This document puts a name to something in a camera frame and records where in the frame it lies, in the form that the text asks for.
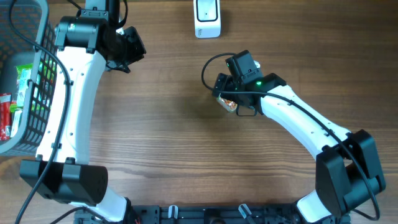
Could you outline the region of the cup noodles container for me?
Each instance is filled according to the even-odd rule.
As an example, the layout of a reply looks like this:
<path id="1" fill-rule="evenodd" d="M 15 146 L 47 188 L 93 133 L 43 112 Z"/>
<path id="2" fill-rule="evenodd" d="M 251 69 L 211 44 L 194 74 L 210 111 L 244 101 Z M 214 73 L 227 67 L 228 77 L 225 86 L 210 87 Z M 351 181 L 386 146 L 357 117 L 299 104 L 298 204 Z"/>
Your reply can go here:
<path id="1" fill-rule="evenodd" d="M 220 96 L 217 97 L 216 100 L 226 111 L 230 113 L 236 111 L 238 107 L 238 105 L 234 101 L 224 99 Z"/>

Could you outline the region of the green snack packet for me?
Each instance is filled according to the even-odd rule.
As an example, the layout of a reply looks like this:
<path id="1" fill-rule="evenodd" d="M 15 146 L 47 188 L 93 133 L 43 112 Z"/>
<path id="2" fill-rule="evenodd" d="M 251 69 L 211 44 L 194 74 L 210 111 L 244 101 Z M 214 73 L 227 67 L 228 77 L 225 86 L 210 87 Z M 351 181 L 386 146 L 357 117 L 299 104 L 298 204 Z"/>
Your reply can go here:
<path id="1" fill-rule="evenodd" d="M 25 102 L 25 97 L 27 96 L 27 89 L 29 87 L 28 80 L 31 78 L 31 73 L 32 73 L 32 68 L 33 64 L 26 64 L 26 65 L 18 65 L 16 66 L 17 70 L 17 100 L 12 100 L 11 105 L 10 105 L 10 112 L 15 113 L 16 110 L 21 110 L 23 109 L 24 102 Z M 53 79 L 54 75 L 51 72 L 47 72 L 47 67 L 44 67 L 44 72 L 47 78 L 50 78 L 50 84 L 53 84 Z M 45 84 L 45 91 L 48 90 L 49 84 L 46 83 L 45 81 L 40 81 L 41 77 L 40 75 L 37 75 L 37 84 Z M 39 101 L 42 101 L 42 96 L 44 98 L 44 103 L 46 103 L 46 106 L 49 106 L 50 100 L 49 97 L 44 96 L 43 94 L 39 94 L 38 89 L 34 90 L 34 97 L 37 98 Z"/>

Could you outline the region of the green white small box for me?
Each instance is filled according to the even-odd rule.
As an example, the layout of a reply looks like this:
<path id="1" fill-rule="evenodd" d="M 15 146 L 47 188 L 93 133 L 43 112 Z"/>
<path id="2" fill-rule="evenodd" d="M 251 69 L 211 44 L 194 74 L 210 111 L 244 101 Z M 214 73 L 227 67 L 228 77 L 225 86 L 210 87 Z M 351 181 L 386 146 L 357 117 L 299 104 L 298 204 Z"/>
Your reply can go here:
<path id="1" fill-rule="evenodd" d="M 14 118 L 12 122 L 11 135 L 10 135 L 11 138 L 13 138 L 18 132 L 21 114 L 22 110 L 20 109 L 16 109 L 14 112 Z"/>

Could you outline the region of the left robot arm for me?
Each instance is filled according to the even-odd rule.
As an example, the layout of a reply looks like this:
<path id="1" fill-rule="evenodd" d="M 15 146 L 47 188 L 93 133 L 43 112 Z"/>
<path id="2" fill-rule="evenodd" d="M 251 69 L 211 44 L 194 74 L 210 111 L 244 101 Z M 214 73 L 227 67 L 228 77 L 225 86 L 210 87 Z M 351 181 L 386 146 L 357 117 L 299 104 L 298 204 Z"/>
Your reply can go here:
<path id="1" fill-rule="evenodd" d="M 21 177 L 32 193 L 69 204 L 100 223 L 137 223 L 131 201 L 108 185 L 108 171 L 89 163 L 89 135 L 97 87 L 105 71 L 129 73 L 146 53 L 133 27 L 125 27 L 126 1 L 87 1 L 55 31 L 57 79 L 45 134 Z"/>

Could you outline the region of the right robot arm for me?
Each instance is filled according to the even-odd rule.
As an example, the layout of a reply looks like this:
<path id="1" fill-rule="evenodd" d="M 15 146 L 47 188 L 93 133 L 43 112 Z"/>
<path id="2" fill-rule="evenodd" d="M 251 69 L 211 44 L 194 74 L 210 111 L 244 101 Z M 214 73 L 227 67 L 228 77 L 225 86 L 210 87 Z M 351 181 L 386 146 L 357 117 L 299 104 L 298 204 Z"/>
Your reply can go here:
<path id="1" fill-rule="evenodd" d="M 279 123 L 315 160 L 315 190 L 292 205 L 290 218 L 341 222 L 354 212 L 379 220 L 376 195 L 386 181 L 374 138 L 363 129 L 353 133 L 331 122 L 275 73 L 263 75 L 248 50 L 224 56 L 229 74 L 218 75 L 212 95 L 227 110 L 237 113 L 243 106 Z"/>

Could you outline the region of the white barcode scanner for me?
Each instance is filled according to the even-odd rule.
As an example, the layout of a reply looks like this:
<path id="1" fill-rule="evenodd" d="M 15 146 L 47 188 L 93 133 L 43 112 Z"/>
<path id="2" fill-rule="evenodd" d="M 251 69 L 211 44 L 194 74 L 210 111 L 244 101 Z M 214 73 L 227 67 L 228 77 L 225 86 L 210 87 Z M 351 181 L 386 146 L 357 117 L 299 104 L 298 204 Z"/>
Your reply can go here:
<path id="1" fill-rule="evenodd" d="M 221 34 L 220 0 L 193 0 L 195 36 L 210 39 Z"/>

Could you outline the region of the grey plastic shopping basket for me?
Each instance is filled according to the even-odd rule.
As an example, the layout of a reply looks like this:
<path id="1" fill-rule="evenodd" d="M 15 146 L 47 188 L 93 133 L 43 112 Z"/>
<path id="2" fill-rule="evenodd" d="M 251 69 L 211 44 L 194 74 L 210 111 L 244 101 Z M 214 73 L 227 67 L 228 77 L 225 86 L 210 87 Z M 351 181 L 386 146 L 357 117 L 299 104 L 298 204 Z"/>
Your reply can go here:
<path id="1" fill-rule="evenodd" d="M 1 1 L 1 93 L 10 93 L 11 102 L 17 100 L 16 66 L 33 64 L 18 132 L 1 141 L 2 156 L 35 155 L 45 134 L 57 81 L 57 63 L 49 56 L 57 52 L 55 39 L 46 1 Z M 54 75 L 53 84 L 45 75 L 45 66 Z M 45 84 L 36 83 L 37 75 L 49 84 L 47 91 Z M 49 97 L 49 106 L 43 96 L 42 101 L 34 97 L 35 89 Z"/>

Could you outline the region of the red snack packet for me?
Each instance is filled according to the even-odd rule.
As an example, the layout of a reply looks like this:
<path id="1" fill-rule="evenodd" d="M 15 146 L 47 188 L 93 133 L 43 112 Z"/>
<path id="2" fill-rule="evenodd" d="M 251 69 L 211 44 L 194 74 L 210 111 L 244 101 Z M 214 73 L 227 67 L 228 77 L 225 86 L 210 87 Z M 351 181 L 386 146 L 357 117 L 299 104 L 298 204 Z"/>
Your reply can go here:
<path id="1" fill-rule="evenodd" d="M 11 94 L 1 94 L 1 140 L 5 141 L 10 139 L 11 135 Z"/>

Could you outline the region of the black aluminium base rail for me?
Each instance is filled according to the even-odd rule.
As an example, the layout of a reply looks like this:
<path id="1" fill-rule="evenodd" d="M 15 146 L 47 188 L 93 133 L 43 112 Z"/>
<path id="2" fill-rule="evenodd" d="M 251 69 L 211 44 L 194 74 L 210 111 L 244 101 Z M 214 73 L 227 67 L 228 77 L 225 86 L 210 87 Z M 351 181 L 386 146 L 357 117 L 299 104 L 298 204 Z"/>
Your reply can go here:
<path id="1" fill-rule="evenodd" d="M 270 204 L 248 206 L 249 212 L 239 207 L 160 207 L 134 206 L 135 220 L 142 224 L 285 224 L 305 223 L 293 204 Z"/>

